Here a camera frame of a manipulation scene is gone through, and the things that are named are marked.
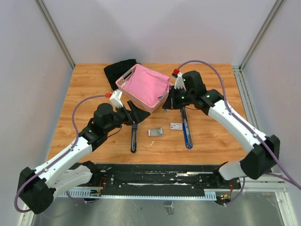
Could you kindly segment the red staple box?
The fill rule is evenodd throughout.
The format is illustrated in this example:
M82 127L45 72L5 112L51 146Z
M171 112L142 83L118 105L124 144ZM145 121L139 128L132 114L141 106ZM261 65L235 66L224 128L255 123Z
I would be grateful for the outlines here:
M182 123L170 123L170 129L171 130L183 130L183 124Z

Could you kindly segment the silver staple strips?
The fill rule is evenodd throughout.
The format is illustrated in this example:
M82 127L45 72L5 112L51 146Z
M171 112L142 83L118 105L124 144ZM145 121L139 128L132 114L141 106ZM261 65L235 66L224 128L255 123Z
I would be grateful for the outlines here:
M148 136L161 137L161 136L163 136L163 129L162 128L149 129Z

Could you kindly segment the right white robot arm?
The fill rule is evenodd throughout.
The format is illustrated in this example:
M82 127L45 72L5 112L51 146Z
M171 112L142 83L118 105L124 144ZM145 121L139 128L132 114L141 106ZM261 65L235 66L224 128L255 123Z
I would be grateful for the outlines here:
M173 71L175 84L169 88L164 109L180 110L194 105L205 115L220 123L243 147L246 157L239 161L223 163L213 176L213 183L224 188L231 179L249 177L258 179L268 173L279 159L280 140L267 136L240 116L215 89L207 90L197 71Z

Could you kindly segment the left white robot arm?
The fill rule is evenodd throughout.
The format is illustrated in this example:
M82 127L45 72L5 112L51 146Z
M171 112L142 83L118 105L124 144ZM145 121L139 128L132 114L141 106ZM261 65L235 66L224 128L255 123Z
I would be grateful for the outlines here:
M18 179L15 209L20 213L40 214L69 189L85 183L98 185L100 173L86 166L79 170L70 170L70 167L100 147L112 130L139 124L150 116L150 112L138 108L132 101L128 101L128 105L129 109L123 105L114 108L109 103L98 105L87 126L82 131L75 130L76 137L70 145L42 165L24 168Z

